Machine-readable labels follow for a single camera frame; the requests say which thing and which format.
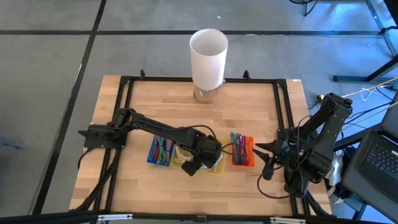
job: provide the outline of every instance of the gray floor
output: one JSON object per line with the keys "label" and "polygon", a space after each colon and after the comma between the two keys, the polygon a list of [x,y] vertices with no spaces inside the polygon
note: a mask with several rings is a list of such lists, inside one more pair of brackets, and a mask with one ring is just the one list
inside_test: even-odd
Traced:
{"label": "gray floor", "polygon": [[[82,29],[93,26],[100,0],[0,2],[0,29]],[[373,0],[383,23],[393,23],[382,0]],[[320,1],[307,17],[288,0],[144,1],[108,0],[100,30],[377,30],[364,2]],[[396,44],[395,32],[391,32]],[[0,216],[29,212],[30,201],[55,138],[88,36],[0,36],[0,136],[25,147],[0,150]],[[83,138],[94,110],[103,75],[189,76],[188,35],[97,36],[81,84],[44,212],[68,209]],[[229,35],[226,77],[303,80],[308,105],[328,92],[347,94],[370,85],[334,83],[333,75],[368,75],[391,59],[378,37]],[[388,74],[397,76],[398,71]],[[352,97],[354,111],[388,100],[372,94]],[[382,114],[370,126],[380,122]],[[353,127],[346,135],[361,130]],[[344,205],[333,206],[351,218]],[[369,207],[364,220],[389,220]]]}

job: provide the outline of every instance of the wooden table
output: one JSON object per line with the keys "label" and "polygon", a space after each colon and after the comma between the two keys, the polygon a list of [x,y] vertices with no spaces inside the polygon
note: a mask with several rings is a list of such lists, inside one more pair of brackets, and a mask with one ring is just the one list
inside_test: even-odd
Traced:
{"label": "wooden table", "polygon": [[[95,124],[111,120],[119,80],[120,76],[104,76],[93,115]],[[297,125],[308,115],[303,86],[300,80],[287,80],[287,84]],[[235,132],[252,136],[255,142],[271,142],[276,138],[278,128],[273,88],[264,83],[225,83],[217,101],[204,105],[194,99],[191,82],[135,81],[131,108],[171,126],[208,125],[218,138],[229,139],[229,133]],[[209,134],[206,129],[200,131]],[[121,154],[112,212],[292,215],[288,198],[274,200],[258,192],[256,180],[264,163],[257,156],[254,168],[232,167],[231,158],[225,155],[223,175],[197,172],[190,177],[181,169],[147,163],[152,138],[152,134],[144,131],[129,133]],[[79,206],[97,184],[103,155],[104,149],[95,149],[83,158],[70,208]],[[261,189],[271,195],[286,195],[283,186],[282,169],[275,172],[271,181],[261,181]],[[330,213],[325,184],[310,184],[309,189],[323,209]],[[104,190],[101,208],[106,193]],[[299,211],[302,211],[301,201],[298,201]]]}

